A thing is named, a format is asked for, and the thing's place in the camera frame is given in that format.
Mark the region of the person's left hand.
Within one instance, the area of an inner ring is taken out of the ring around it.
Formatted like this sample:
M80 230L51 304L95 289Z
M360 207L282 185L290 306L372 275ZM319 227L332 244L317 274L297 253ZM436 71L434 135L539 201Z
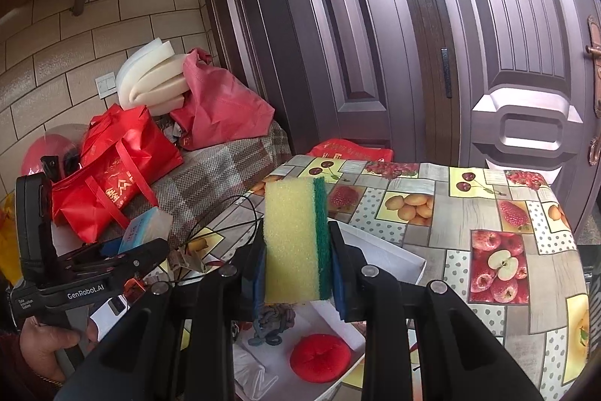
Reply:
M62 384L66 376L58 363L56 352L76 347L81 339L80 332L44 325L31 316L20 331L20 352L35 374Z

